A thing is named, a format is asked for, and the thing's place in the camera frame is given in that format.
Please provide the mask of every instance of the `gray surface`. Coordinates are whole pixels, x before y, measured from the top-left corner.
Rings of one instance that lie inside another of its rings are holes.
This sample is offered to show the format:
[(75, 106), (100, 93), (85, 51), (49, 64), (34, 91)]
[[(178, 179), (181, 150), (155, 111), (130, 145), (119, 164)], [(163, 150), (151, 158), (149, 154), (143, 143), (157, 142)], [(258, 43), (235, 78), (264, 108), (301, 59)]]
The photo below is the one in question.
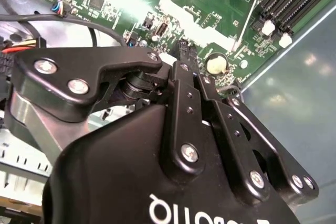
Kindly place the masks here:
[(333, 11), (244, 92), (247, 106), (320, 186), (320, 197), (297, 209), (302, 224), (336, 223), (335, 20)]

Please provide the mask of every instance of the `wire bundle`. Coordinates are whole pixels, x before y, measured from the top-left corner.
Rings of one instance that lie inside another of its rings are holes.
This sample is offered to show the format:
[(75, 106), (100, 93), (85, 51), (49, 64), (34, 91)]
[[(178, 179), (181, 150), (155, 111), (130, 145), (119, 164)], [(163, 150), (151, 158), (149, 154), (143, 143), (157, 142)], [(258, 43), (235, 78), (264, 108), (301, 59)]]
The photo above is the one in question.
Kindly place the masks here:
[(7, 48), (3, 49), (1, 52), (5, 53), (5, 54), (8, 54), (10, 52), (23, 51), (23, 50), (34, 48), (34, 47), (36, 47), (36, 40), (34, 40), (34, 39), (25, 40), (25, 41), (22, 41), (20, 43), (14, 44), (10, 47), (7, 47)]
[(57, 2), (56, 5), (54, 5), (51, 10), (54, 12), (54, 13), (57, 13), (58, 15), (62, 15), (63, 13), (63, 2), (62, 1), (59, 1)]

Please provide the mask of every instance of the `bolt hole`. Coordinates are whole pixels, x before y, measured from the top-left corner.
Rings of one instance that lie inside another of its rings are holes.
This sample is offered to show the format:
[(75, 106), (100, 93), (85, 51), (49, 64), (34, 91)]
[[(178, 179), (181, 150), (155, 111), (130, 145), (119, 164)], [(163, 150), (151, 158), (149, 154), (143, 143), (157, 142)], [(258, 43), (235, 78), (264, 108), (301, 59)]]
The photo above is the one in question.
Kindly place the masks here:
[(192, 107), (189, 107), (189, 108), (187, 108), (187, 112), (188, 112), (189, 114), (193, 114), (193, 113), (194, 113), (194, 110), (193, 110)]

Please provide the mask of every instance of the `microchip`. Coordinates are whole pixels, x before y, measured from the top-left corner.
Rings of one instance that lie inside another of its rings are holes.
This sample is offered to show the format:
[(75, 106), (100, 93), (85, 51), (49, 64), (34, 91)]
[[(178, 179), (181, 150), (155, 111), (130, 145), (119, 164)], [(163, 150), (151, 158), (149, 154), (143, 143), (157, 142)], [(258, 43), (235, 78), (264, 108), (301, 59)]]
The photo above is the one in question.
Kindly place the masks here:
[(153, 21), (150, 18), (146, 17), (146, 19), (142, 23), (142, 26), (146, 29), (151, 29), (153, 26)]
[(89, 7), (92, 7), (97, 10), (101, 10), (103, 8), (105, 0), (90, 0)]

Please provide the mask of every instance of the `black cable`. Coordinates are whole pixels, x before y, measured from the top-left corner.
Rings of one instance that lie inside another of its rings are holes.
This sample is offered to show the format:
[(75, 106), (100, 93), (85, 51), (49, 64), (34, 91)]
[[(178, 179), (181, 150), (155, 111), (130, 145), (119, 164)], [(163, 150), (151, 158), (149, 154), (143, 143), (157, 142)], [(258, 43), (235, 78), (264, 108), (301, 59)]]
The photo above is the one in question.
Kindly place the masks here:
[[(10, 15), (18, 15), (18, 13), (11, 7), (7, 0), (0, 0), (0, 4), (6, 10), (6, 12)], [(40, 37), (40, 33), (36, 28), (29, 22), (19, 22), (32, 36), (33, 38)]]
[(67, 23), (73, 23), (78, 25), (83, 25), (102, 33), (105, 33), (115, 39), (122, 47), (127, 47), (127, 44), (122, 36), (120, 36), (116, 31), (111, 28), (104, 27), (102, 25), (89, 22), (86, 20), (66, 17), (62, 18), (56, 14), (39, 14), (39, 15), (0, 15), (0, 22), (26, 22), (26, 21), (62, 21)]
[(96, 35), (93, 28), (90, 28), (90, 27), (88, 27), (88, 28), (89, 28), (89, 32), (90, 32), (90, 35), (91, 35), (92, 46), (97, 47), (97, 45), (98, 45), (97, 44), (97, 35)]

